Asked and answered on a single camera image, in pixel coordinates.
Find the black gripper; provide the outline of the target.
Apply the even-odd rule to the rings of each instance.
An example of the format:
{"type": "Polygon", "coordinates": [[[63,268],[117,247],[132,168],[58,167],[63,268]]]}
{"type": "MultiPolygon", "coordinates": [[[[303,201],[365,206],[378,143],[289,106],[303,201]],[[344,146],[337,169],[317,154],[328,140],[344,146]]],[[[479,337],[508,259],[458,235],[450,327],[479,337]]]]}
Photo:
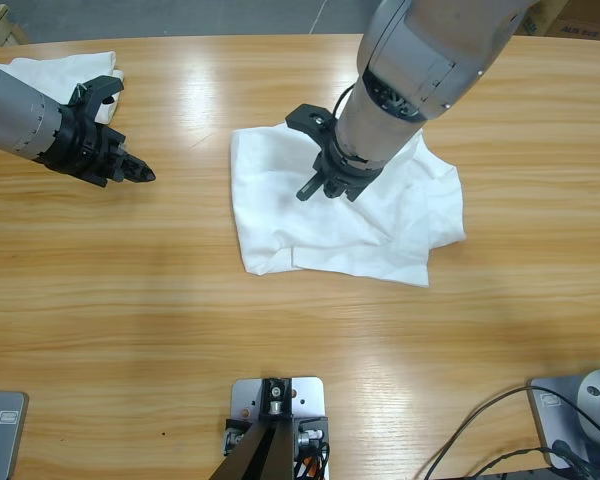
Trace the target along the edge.
{"type": "Polygon", "coordinates": [[[349,165],[333,142],[321,149],[313,168],[316,173],[296,193],[300,201],[307,201],[324,188],[327,198],[345,195],[353,202],[382,172],[382,168],[360,169],[349,165]]]}
{"type": "Polygon", "coordinates": [[[57,173],[69,175],[99,187],[109,180],[147,183],[153,170],[121,147],[125,136],[97,123],[79,108],[59,107],[61,124],[54,131],[51,146],[37,162],[57,173]]]}

